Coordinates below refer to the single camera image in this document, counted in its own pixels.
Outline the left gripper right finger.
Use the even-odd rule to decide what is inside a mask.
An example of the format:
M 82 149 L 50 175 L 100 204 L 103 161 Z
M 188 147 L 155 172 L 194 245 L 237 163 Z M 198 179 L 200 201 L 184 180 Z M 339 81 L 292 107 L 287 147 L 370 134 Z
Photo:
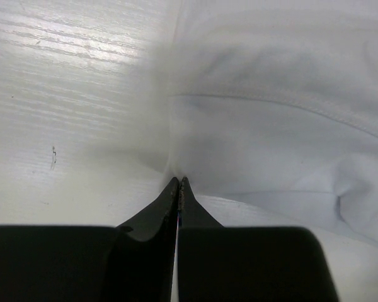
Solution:
M 321 244 L 297 226 L 224 227 L 180 186 L 180 301 L 338 301 Z

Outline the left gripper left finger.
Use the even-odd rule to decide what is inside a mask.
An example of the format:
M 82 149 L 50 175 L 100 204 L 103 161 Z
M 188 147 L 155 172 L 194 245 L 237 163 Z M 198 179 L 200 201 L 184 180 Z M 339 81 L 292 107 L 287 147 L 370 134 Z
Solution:
M 169 301 L 179 186 L 116 227 L 0 225 L 0 301 Z

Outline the light white skirt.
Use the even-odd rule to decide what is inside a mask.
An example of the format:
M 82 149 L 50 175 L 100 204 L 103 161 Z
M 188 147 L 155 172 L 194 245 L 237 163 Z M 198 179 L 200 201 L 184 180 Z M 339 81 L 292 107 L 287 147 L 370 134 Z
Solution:
M 174 1 L 171 22 L 166 145 L 140 161 L 378 244 L 378 1 Z

